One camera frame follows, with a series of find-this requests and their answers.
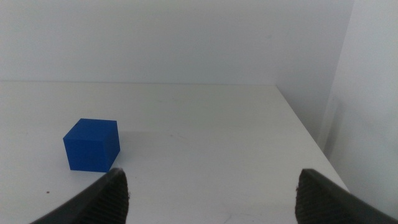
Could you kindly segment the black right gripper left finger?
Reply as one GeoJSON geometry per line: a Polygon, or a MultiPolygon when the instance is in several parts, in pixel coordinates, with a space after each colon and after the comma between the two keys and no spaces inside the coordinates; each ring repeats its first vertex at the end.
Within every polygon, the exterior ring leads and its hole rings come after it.
{"type": "Polygon", "coordinates": [[[125,224],[129,192],[125,172],[113,168],[84,191],[35,221],[40,224],[125,224]]]}

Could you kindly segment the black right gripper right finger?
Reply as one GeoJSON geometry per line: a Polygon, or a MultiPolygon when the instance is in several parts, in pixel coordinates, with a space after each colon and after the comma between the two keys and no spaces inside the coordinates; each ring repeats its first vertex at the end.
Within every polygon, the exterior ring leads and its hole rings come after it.
{"type": "Polygon", "coordinates": [[[397,224],[314,169],[303,169],[296,188],[299,224],[397,224]]]}

